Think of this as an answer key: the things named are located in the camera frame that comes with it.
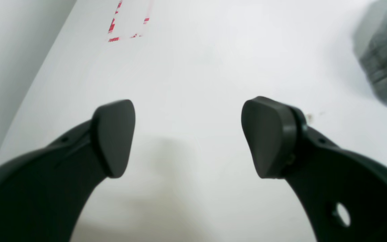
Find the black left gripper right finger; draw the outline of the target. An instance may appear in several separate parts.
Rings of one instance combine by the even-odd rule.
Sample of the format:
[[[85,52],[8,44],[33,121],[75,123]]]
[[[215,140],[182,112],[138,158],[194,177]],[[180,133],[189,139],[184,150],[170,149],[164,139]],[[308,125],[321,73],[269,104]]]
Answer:
[[[285,179],[318,242],[387,242],[387,167],[344,150],[293,106],[244,103],[243,133],[262,179]]]

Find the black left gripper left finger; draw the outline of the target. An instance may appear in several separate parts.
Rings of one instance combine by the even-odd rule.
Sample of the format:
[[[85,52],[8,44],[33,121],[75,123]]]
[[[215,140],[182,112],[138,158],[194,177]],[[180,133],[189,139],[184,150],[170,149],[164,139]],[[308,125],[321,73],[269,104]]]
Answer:
[[[128,165],[135,108],[100,106],[51,144],[0,166],[0,242],[68,242],[95,187]]]

